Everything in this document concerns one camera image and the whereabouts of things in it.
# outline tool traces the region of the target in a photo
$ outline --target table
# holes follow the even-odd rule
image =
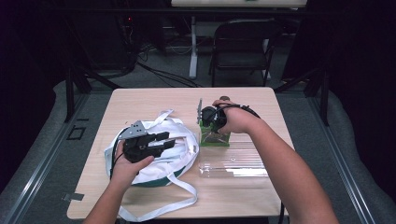
[[[211,105],[221,95],[239,104],[250,105],[290,146],[292,142],[274,91],[270,88],[178,88],[178,89],[117,89],[113,91],[103,120],[92,144],[76,188],[84,194],[82,201],[72,201],[69,218],[85,218],[108,184],[104,149],[120,129],[137,120],[153,120],[160,111],[172,108],[171,117],[181,119],[199,135],[197,107]],[[245,141],[246,134],[232,134],[230,142]],[[198,159],[181,180],[198,191],[198,201],[189,207],[164,214],[160,218],[201,217],[270,217],[278,216],[280,200],[269,177],[203,178],[199,175]],[[122,205],[136,216],[190,198],[190,194],[175,185],[160,188],[130,187]]]
[[[172,7],[305,7],[307,0],[172,0]],[[196,20],[191,17],[191,79],[196,78],[198,55],[196,48]]]

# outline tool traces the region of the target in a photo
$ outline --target chair seat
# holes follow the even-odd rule
[[[222,52],[217,55],[217,68],[264,69],[267,59],[262,52]]]

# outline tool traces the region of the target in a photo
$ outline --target forearm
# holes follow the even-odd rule
[[[117,184],[110,183],[83,223],[114,223],[124,193],[125,189],[120,188]]]
[[[255,119],[249,127],[247,133],[258,149],[291,220],[336,223],[326,193],[304,160],[265,121]]]

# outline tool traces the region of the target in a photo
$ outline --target green object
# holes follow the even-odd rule
[[[229,147],[230,146],[230,134],[221,134],[212,132],[212,124],[208,127],[204,127],[200,121],[199,126],[201,128],[201,147]]]

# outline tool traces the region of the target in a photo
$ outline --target fabric bag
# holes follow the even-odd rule
[[[198,141],[195,134],[187,129],[180,119],[168,118],[172,112],[173,110],[169,109],[161,112],[160,116],[154,121],[141,121],[148,133],[169,132],[169,138],[175,138],[176,143],[174,147],[166,149],[161,157],[155,158],[149,166],[139,171],[132,185],[162,187],[173,183],[188,191],[192,197],[181,202],[168,204],[141,217],[134,216],[121,206],[119,215],[126,221],[141,222],[149,220],[164,213],[192,205],[198,199],[197,191],[192,185],[177,179],[194,164],[199,152]],[[112,169],[113,147],[116,145],[120,133],[122,133],[122,130],[113,139],[109,147],[105,149],[106,171],[109,176]]]

